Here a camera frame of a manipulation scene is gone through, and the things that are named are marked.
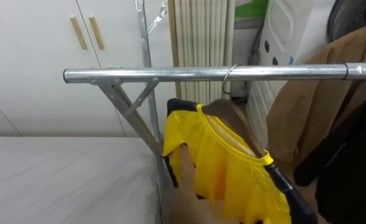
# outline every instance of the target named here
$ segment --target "metal hook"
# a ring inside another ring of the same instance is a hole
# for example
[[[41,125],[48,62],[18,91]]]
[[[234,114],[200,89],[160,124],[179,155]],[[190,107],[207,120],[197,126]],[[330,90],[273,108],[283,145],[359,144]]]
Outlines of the metal hook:
[[[237,66],[239,66],[239,64],[235,64],[234,66],[232,66],[228,72],[226,73],[226,76],[222,79],[222,83],[221,83],[221,90],[223,93],[227,94],[227,95],[231,95],[231,93],[226,91],[226,80],[227,77],[230,75],[230,73],[233,71],[234,68],[236,68]]]

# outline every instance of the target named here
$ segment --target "fabric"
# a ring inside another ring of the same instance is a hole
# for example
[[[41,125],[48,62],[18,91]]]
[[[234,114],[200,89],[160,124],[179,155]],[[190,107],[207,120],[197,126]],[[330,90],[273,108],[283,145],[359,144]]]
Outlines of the fabric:
[[[319,213],[329,222],[366,223],[366,101],[295,169],[295,182],[316,177]]]
[[[366,27],[330,43],[308,64],[349,62],[366,62]],[[303,160],[365,100],[366,82],[288,81],[267,116],[268,150],[285,162]]]
[[[250,148],[202,105],[177,99],[168,102],[162,156],[175,187],[182,179],[179,146],[186,144],[195,169],[196,193],[224,202],[223,217],[244,224],[316,223],[309,205],[280,174],[267,153],[257,159]]]

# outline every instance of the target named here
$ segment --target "clothes rack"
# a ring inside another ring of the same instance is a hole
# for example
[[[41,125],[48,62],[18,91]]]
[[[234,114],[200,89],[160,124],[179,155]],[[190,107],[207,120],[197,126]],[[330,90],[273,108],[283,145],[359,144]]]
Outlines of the clothes rack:
[[[135,0],[135,15],[139,32],[142,64],[145,68],[87,68],[66,69],[63,78],[66,83],[90,83],[98,86],[115,108],[125,117],[137,134],[155,154],[160,202],[161,223],[166,224],[162,147],[163,137],[159,131],[157,106],[154,89],[159,82],[195,81],[247,81],[247,80],[366,80],[366,63],[346,63],[339,65],[299,65],[299,66],[238,66],[216,68],[151,68],[149,35],[165,17],[167,0],[162,1],[159,15],[147,27],[144,0]],[[131,102],[122,88],[124,82],[146,82],[139,97]],[[145,124],[137,108],[149,99],[151,130]]]

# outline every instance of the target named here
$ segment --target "black dot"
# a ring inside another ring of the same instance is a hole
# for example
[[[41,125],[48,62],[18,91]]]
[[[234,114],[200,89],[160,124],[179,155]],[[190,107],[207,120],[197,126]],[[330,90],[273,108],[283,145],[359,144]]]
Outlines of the black dot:
[[[270,44],[268,44],[268,41],[265,41],[264,42],[264,48],[265,48],[265,51],[268,53],[270,51]]]
[[[278,60],[275,57],[272,59],[272,65],[278,65]]]

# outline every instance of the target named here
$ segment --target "yellow shirt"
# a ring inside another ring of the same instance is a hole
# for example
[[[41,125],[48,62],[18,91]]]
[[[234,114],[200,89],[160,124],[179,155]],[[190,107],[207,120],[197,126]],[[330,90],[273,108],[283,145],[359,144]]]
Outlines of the yellow shirt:
[[[270,155],[267,153],[260,159],[250,156],[244,140],[216,117],[203,114],[201,107],[201,104],[177,99],[168,102],[162,156],[175,186],[182,178],[177,149],[187,144],[196,167],[196,193],[213,205],[222,200],[226,220],[245,224],[316,223],[316,219],[315,222],[294,222],[297,217],[291,215],[297,214],[297,209],[291,211],[288,195],[283,192],[292,190],[293,186],[279,173]],[[282,191],[271,175],[276,176]],[[309,207],[306,209],[310,214],[305,217],[314,218]]]

